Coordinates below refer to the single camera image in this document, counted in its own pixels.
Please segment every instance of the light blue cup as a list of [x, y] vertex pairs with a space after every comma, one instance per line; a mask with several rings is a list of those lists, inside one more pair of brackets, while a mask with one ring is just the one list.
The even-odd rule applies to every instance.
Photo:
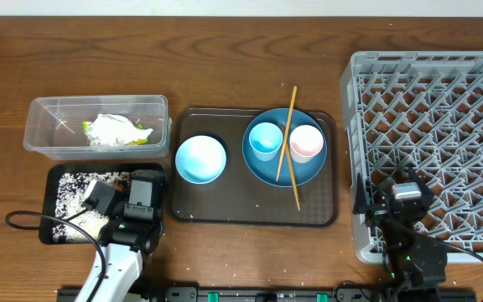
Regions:
[[225, 148], [214, 138], [195, 136], [182, 143], [174, 163], [183, 179], [192, 184], [208, 184], [225, 169]]
[[283, 144], [283, 132], [275, 124], [261, 122], [249, 133], [249, 144], [257, 159], [272, 160]]

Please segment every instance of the clear plastic container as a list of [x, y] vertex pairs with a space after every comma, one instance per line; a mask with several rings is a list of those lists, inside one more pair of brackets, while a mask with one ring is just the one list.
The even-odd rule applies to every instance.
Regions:
[[[55, 160], [148, 159], [169, 153], [171, 121], [165, 96], [40, 97], [31, 103], [23, 138], [27, 150]], [[83, 122], [118, 114], [153, 131], [138, 146], [91, 147]]]

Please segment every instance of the green vegetable scrap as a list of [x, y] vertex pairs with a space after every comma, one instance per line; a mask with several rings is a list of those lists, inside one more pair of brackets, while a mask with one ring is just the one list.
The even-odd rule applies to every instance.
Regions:
[[91, 124], [92, 122], [83, 122], [83, 133], [87, 134], [87, 130]]
[[130, 143], [127, 143], [126, 145], [127, 146], [136, 146], [136, 145], [145, 144], [145, 143], [148, 143], [148, 140], [146, 138], [143, 138], [143, 139], [134, 140]]

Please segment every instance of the wooden table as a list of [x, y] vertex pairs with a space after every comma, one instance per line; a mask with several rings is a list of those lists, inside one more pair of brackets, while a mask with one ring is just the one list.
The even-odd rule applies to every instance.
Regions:
[[[176, 120], [188, 107], [296, 107], [328, 112], [342, 129], [339, 77], [359, 50], [483, 50], [483, 18], [0, 18], [0, 301], [55, 301], [81, 285], [91, 245], [45, 246], [5, 214], [40, 211], [57, 164], [23, 148], [39, 96], [163, 94]], [[375, 284], [382, 268], [354, 254], [347, 142], [339, 131], [340, 218], [330, 228], [183, 224], [145, 275], [172, 285], [332, 288]], [[483, 297], [483, 265], [449, 265], [446, 287]]]

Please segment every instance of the white wall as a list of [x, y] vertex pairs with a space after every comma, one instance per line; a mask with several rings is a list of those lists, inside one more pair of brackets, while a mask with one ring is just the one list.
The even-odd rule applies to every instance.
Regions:
[[483, 17], [483, 0], [0, 0], [0, 15]]

